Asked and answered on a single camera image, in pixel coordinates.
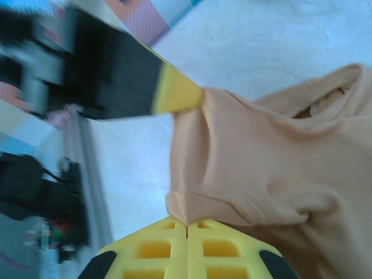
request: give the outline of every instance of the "white floor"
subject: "white floor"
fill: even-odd
[[[255,99],[372,65],[372,1],[204,0],[154,49],[200,85]],[[92,125],[115,239],[166,217],[171,116]]]

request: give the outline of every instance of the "rectangular hole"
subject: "rectangular hole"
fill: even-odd
[[[198,228],[211,228],[211,226],[206,224],[204,221],[199,221]]]
[[[171,222],[169,224],[166,224],[165,226],[163,226],[162,228],[167,228],[167,229],[171,229],[171,228],[175,228],[176,227],[176,224],[174,222]]]
[[[170,257],[169,241],[149,240],[139,244],[135,257],[137,259],[163,259]]]
[[[249,279],[245,267],[207,266],[207,279]]]
[[[236,245],[226,239],[208,239],[203,241],[204,257],[239,257]]]
[[[128,270],[123,279],[164,279],[164,270]]]

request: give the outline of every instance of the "beige cloth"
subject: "beige cloth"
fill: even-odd
[[[371,98],[362,65],[254,103],[206,90],[174,115],[169,214],[270,243],[301,278],[372,278]]]

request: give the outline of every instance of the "yellow plastic object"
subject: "yellow plastic object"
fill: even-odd
[[[105,279],[186,279],[186,233],[168,217],[104,247],[117,254]]]
[[[104,247],[98,255],[108,251],[117,256],[105,279],[296,278],[283,269],[276,270],[279,277],[270,273],[273,261],[264,262],[260,252],[272,253],[279,266],[277,260],[283,258],[276,248],[211,219],[186,227],[167,217]]]
[[[201,103],[203,93],[201,87],[171,64],[164,62],[160,70],[152,113],[179,112],[195,108]]]
[[[273,278],[259,252],[276,248],[211,219],[188,226],[188,279]]]

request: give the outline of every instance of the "black object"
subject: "black object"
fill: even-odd
[[[116,253],[114,251],[107,251],[95,256],[87,264],[78,279],[105,279],[115,258]]]
[[[58,98],[72,96],[68,102],[82,105],[92,119],[150,115],[162,61],[129,33],[85,11],[67,7],[65,15],[74,23],[74,50],[65,54]]]
[[[57,182],[43,178],[48,172],[29,155],[4,153],[0,157],[0,212],[14,220],[39,216],[71,223],[67,236],[60,240],[59,263],[70,259],[88,244],[88,221],[82,192],[79,164],[69,162]],[[71,245],[75,251],[65,251]]]
[[[0,44],[22,44],[32,38],[33,23],[39,15],[25,15],[7,8],[0,8]]]
[[[31,113],[41,118],[70,103],[81,105],[83,116],[91,119],[150,115],[162,60],[131,34],[80,8],[67,6],[63,14],[59,19],[61,43],[55,45],[40,31],[46,28],[42,16],[0,10],[0,47],[10,52],[17,49],[32,58],[20,60],[0,51],[0,81],[22,88],[22,98],[37,110]],[[30,70],[38,68],[35,48],[62,67],[40,62],[51,75]],[[46,85],[47,93],[28,87],[31,83],[21,84],[30,79]]]
[[[260,257],[273,279],[299,279],[283,257],[267,250],[260,251]]]

